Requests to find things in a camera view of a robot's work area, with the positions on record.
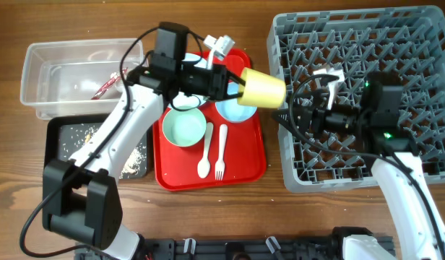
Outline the white plastic fork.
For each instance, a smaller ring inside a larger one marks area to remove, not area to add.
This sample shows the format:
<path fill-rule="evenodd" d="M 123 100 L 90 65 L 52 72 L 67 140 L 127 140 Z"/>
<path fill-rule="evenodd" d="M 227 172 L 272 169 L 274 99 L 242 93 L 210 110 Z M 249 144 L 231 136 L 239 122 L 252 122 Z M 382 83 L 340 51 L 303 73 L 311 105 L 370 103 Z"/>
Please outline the white plastic fork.
<path fill-rule="evenodd" d="M 225 154 L 227 135 L 228 135 L 228 126 L 226 124 L 222 124 L 220 126 L 220 131 L 219 131 L 218 159 L 215 163 L 215 179 L 217 181 L 221 181 L 223 179 L 225 172 L 224 154 Z"/>

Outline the white plastic spoon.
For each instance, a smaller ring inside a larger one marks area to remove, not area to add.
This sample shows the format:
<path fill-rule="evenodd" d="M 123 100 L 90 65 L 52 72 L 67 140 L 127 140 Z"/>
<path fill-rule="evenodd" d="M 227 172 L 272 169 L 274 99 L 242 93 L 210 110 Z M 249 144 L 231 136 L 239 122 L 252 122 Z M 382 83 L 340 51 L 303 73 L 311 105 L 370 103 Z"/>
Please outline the white plastic spoon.
<path fill-rule="evenodd" d="M 209 171 L 211 168 L 208 155 L 209 155 L 209 147 L 211 145 L 211 140 L 212 140 L 213 129 L 214 129 L 213 123 L 208 122 L 204 133 L 203 155 L 197 165 L 197 174 L 200 178 L 206 178 L 209 175 Z"/>

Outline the red ketchup packet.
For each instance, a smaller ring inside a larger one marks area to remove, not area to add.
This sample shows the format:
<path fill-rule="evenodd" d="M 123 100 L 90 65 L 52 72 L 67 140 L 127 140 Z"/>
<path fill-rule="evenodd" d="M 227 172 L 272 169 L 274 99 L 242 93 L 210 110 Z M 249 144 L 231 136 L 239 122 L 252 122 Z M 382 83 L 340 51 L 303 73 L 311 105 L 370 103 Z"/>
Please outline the red ketchup packet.
<path fill-rule="evenodd" d="M 122 69 L 121 72 L 112 72 L 109 80 L 104 83 L 97 92 L 91 97 L 92 100 L 99 100 L 104 96 L 110 89 L 112 89 L 118 81 L 121 80 L 122 76 L 125 76 L 128 71 L 128 67 Z"/>

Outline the white napkin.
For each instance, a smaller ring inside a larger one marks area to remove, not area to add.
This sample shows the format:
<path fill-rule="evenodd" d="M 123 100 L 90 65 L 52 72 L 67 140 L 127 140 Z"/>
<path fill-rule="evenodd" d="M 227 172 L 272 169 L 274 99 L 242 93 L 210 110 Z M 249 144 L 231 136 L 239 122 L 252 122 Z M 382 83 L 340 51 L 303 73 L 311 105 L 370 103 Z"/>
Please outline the white napkin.
<path fill-rule="evenodd" d="M 115 83 L 114 87 L 116 91 L 123 92 L 124 91 L 124 83 L 122 82 L 121 78 L 119 78 Z"/>

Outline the mint green bowl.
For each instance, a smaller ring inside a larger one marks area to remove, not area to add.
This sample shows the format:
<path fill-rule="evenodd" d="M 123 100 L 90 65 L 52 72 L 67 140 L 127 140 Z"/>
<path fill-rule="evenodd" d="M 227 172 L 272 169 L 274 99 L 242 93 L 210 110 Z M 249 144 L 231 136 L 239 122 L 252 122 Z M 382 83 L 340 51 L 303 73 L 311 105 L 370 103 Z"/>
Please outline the mint green bowl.
<path fill-rule="evenodd" d="M 207 129 L 207 120 L 198 108 L 187 111 L 169 110 L 162 122 L 164 137 L 177 147 L 190 147 L 198 143 Z"/>

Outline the light blue plate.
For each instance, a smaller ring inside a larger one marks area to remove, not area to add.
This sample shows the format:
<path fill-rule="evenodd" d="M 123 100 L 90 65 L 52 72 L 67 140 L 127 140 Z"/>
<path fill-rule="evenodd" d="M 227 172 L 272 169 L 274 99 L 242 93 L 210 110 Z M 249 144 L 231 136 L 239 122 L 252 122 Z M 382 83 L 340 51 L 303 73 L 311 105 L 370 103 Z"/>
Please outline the light blue plate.
<path fill-rule="evenodd" d="M 202 59 L 200 56 L 193 53 L 186 53 L 185 62 L 195 62 L 195 67 L 205 69 L 207 67 L 207 60 Z M 185 96 L 183 92 L 179 92 L 179 94 L 173 99 L 173 105 L 178 109 L 186 109 L 186 108 L 198 108 L 206 103 L 206 100 L 201 95 L 191 95 Z"/>

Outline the rice and food scraps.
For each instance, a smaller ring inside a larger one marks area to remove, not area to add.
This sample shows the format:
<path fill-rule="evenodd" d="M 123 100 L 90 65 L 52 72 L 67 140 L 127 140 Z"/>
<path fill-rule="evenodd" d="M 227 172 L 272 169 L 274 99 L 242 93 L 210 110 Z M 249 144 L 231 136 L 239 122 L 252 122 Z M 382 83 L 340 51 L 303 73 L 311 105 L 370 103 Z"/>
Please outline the rice and food scraps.
<path fill-rule="evenodd" d="M 70 156 L 81 149 L 100 128 L 101 123 L 79 123 L 60 127 L 59 143 L 56 157 L 68 160 Z M 120 179 L 142 178 L 147 174 L 147 134 L 145 134 L 131 152 Z"/>

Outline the yellow plastic cup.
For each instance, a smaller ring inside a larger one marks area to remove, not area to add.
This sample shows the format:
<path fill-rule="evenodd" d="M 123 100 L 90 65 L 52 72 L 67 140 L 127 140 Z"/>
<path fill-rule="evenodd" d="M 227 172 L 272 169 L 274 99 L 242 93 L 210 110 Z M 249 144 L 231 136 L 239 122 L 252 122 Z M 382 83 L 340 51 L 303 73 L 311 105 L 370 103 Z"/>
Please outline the yellow plastic cup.
<path fill-rule="evenodd" d="M 283 80 L 259 71 L 244 68 L 238 91 L 242 96 L 237 99 L 239 105 L 257 108 L 279 108 L 285 101 L 286 84 Z"/>

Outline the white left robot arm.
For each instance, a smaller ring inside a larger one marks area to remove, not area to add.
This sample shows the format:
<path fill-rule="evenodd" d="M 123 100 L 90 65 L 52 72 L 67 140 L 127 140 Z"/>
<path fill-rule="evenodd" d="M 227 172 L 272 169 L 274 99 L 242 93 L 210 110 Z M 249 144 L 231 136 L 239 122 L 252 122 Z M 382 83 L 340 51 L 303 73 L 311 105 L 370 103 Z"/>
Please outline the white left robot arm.
<path fill-rule="evenodd" d="M 211 69 L 189 63 L 169 69 L 138 66 L 126 89 L 90 142 L 68 160 L 52 159 L 43 170 L 43 228 L 114 259 L 147 259 L 144 238 L 122 225 L 119 175 L 149 127 L 179 92 L 229 100 L 229 82 L 247 81 L 221 64 Z"/>

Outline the light blue bowl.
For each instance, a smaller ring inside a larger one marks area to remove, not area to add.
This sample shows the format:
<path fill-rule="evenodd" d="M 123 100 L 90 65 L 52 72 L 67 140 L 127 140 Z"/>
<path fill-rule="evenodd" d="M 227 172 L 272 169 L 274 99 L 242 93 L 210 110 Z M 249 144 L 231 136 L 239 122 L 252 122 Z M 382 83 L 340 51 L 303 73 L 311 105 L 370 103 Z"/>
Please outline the light blue bowl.
<path fill-rule="evenodd" d="M 215 103 L 217 112 L 231 123 L 241 123 L 250 119 L 257 107 L 239 105 L 236 99 L 224 100 Z"/>

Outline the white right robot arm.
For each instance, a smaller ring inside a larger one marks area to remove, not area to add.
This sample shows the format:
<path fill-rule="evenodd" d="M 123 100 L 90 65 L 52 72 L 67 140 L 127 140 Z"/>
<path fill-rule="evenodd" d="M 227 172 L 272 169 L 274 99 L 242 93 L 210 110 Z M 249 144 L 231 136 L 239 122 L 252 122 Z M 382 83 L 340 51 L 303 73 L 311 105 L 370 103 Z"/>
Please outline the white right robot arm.
<path fill-rule="evenodd" d="M 352 153 L 362 157 L 366 167 L 384 193 L 397 229 L 402 255 L 407 259 L 445 259 L 445 225 L 423 176 L 422 160 L 412 136 L 398 126 L 399 104 L 403 86 L 399 77 L 387 72 L 371 72 L 359 107 L 337 105 L 333 83 L 335 72 L 314 74 L 327 84 L 312 92 L 294 92 L 286 108 L 274 108 L 272 117 L 296 139 L 315 146 L 306 137 L 319 138 L 324 131 L 353 135 L 357 148 Z M 295 105 L 294 99 L 312 98 L 309 107 Z"/>

